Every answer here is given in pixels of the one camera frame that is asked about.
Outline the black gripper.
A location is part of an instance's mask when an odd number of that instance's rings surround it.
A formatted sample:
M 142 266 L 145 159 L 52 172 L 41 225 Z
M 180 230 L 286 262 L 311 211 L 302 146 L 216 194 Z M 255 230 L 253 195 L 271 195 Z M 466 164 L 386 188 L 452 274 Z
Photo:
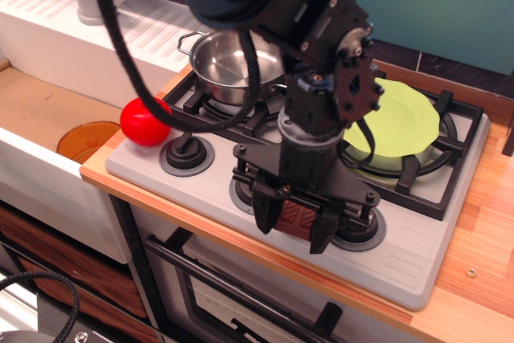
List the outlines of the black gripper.
M 255 222 L 264 234 L 278 221 L 285 201 L 316 212 L 310 234 L 312 255 L 323 253 L 348 220 L 369 226 L 370 211 L 380 196 L 346 168 L 336 145 L 306 150 L 282 141 L 276 163 L 268 158 L 249 160 L 248 149 L 235 146 L 234 177 L 249 185 Z

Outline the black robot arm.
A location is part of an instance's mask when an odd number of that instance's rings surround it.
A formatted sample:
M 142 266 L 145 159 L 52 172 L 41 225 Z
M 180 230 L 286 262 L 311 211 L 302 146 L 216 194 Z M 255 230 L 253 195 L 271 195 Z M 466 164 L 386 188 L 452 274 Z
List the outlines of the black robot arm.
M 371 26 L 354 0 L 186 0 L 194 16 L 216 30 L 234 30 L 249 63 L 250 33 L 275 44 L 286 59 L 288 89 L 277 125 L 278 145 L 240 144 L 234 177 L 251 198 L 257 227 L 285 226 L 287 200 L 314 206 L 310 251 L 334 239 L 366 241 L 377 234 L 378 195 L 360 182 L 356 162 L 342 157 L 342 135 L 357 125 L 371 138 L 365 115 L 378 109 L 369 49 Z

